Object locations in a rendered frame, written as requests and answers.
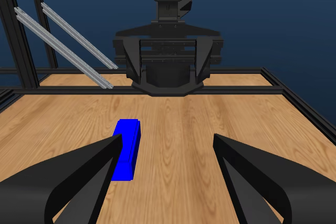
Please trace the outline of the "silver aluminium rail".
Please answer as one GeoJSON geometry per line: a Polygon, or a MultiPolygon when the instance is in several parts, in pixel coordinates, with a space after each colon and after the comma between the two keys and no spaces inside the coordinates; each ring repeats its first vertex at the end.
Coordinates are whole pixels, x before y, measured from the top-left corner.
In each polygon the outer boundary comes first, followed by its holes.
{"type": "Polygon", "coordinates": [[[60,42],[56,37],[54,37],[50,32],[43,28],[39,23],[32,19],[28,14],[26,14],[19,7],[15,7],[14,11],[16,13],[17,19],[24,24],[28,29],[30,29],[34,34],[41,38],[46,44],[51,46],[55,51],[61,54],[69,62],[71,62],[77,69],[94,81],[103,89],[112,89],[113,85],[97,73],[92,67],[86,64],[82,59],[80,59],[74,52],[67,48],[62,42],[60,42]]]}
{"type": "Polygon", "coordinates": [[[52,21],[61,27],[67,34],[86,48],[92,55],[94,55],[100,62],[102,62],[109,69],[118,69],[118,66],[106,57],[100,50],[98,50],[91,42],[69,25],[63,18],[61,18],[54,10],[52,10],[46,3],[42,2],[41,7],[43,13],[46,14],[52,21]]]}

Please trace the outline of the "blue hollow socket block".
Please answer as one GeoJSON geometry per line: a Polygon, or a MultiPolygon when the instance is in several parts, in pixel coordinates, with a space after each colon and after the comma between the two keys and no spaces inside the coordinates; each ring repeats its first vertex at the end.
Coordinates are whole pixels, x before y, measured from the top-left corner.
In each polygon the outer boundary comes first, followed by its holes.
{"type": "Polygon", "coordinates": [[[122,151],[115,167],[112,181],[131,181],[137,162],[141,139],[141,123],[138,119],[120,119],[113,135],[121,134],[122,151]]]}

